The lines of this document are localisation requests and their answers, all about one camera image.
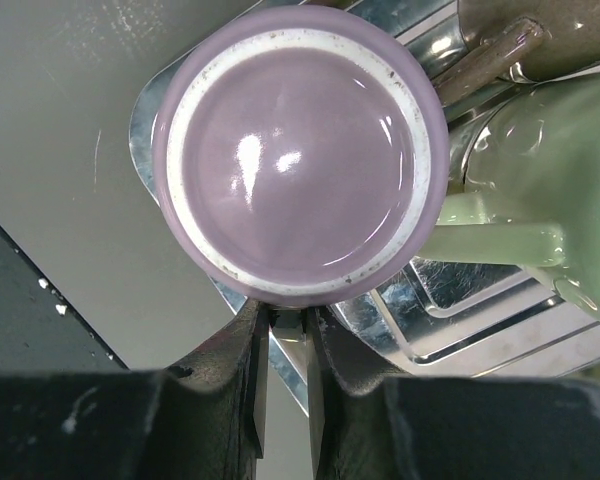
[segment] metal tray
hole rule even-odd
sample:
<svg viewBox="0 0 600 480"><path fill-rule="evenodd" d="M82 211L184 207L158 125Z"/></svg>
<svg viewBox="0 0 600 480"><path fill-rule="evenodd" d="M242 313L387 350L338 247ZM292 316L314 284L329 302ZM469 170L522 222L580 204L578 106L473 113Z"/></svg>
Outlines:
<svg viewBox="0 0 600 480"><path fill-rule="evenodd" d="M252 10L298 3L303 2L262 1ZM430 77L466 54L457 7L449 0L363 0L349 11L396 36ZM149 81L131 117L131 156L154 199L151 130L185 58ZM464 151L476 125L521 88L527 87L496 82L445 112L452 137L451 185L461 183ZM214 283L237 311L245 298ZM557 376L600 363L600 325L517 267L414 258L384 285L332 308L371 348L413 375ZM301 339L274 330L270 340L272 366L307 412Z"/></svg>

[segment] cup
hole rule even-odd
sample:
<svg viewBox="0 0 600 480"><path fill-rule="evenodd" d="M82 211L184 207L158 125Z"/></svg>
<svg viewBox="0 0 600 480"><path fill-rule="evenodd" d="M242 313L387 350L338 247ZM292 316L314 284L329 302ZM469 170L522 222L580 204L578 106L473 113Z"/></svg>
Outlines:
<svg viewBox="0 0 600 480"><path fill-rule="evenodd" d="M600 74L519 95L473 138L418 255L523 266L600 321Z"/></svg>
<svg viewBox="0 0 600 480"><path fill-rule="evenodd" d="M600 62L600 1L459 0L471 50L434 80L444 106L498 76L552 80Z"/></svg>
<svg viewBox="0 0 600 480"><path fill-rule="evenodd" d="M433 229L449 172L440 102L393 37L318 6L205 40L152 139L168 226L215 280L281 306L363 294Z"/></svg>

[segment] white ring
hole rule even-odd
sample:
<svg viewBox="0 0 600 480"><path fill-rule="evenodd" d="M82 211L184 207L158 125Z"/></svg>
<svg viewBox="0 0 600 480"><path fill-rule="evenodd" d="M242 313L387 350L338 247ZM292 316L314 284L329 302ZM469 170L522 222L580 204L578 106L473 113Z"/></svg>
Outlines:
<svg viewBox="0 0 600 480"><path fill-rule="evenodd" d="M256 277L222 256L200 230L187 202L182 178L187 130L196 108L211 86L229 69L255 55L283 48L313 48L343 57L375 78L399 106L411 134L414 178L411 201L402 223L387 245L350 275L307 285L284 285ZM173 207L195 247L221 271L252 288L277 295L317 295L359 282L386 265L404 246L424 209L431 177L431 148L422 111L397 72L371 50L351 39L313 29L286 29L261 33L242 40L216 56L191 82L176 109L167 142L167 186Z"/></svg>

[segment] mug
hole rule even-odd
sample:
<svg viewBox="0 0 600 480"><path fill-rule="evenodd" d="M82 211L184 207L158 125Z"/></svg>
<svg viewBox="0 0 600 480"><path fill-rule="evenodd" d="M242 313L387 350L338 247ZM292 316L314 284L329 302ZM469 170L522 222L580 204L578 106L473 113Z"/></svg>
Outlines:
<svg viewBox="0 0 600 480"><path fill-rule="evenodd" d="M600 63L600 1L459 0L458 18L471 51L434 80L444 106L498 76L543 82Z"/></svg>
<svg viewBox="0 0 600 480"><path fill-rule="evenodd" d="M600 321L600 74L523 93L474 133L464 193L418 255L520 265Z"/></svg>
<svg viewBox="0 0 600 480"><path fill-rule="evenodd" d="M280 306L399 272L444 201L448 131L393 37L320 6L265 9L183 62L154 124L156 196L212 278Z"/></svg>

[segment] brown mug handle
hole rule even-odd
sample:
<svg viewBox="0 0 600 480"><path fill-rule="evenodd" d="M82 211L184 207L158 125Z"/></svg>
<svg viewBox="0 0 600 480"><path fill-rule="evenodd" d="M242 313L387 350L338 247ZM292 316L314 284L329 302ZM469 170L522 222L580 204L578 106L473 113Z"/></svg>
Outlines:
<svg viewBox="0 0 600 480"><path fill-rule="evenodd" d="M498 37L484 42L433 79L440 103L443 107L451 105L507 73L509 68L540 46L544 36L545 31L540 24L529 18L510 25Z"/></svg>

